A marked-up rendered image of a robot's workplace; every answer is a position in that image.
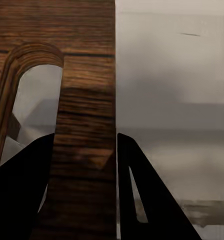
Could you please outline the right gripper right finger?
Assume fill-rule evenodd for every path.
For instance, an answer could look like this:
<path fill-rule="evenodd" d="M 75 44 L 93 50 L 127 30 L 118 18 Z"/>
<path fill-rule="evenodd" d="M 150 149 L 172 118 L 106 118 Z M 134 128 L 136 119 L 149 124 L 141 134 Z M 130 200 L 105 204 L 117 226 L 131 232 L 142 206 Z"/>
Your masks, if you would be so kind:
<path fill-rule="evenodd" d="M 202 240 L 137 142 L 117 134 L 121 240 Z M 137 220 L 131 168 L 148 223 Z"/>

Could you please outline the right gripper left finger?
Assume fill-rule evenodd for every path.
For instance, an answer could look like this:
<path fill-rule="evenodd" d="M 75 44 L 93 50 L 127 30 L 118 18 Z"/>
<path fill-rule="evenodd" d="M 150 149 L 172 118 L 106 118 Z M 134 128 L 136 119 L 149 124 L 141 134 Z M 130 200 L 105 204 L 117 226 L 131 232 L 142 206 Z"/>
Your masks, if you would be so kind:
<path fill-rule="evenodd" d="M 48 186 L 54 135 L 34 140 L 0 166 L 0 240 L 28 240 Z"/>

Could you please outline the cutting board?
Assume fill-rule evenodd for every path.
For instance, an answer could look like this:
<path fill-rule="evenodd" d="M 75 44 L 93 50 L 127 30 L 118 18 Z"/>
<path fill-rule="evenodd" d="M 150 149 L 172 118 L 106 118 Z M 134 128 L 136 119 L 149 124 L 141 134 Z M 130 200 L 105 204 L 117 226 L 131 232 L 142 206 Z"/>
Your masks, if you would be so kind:
<path fill-rule="evenodd" d="M 115 0 L 0 0 L 0 161 L 22 75 L 63 68 L 28 240 L 117 240 Z"/>

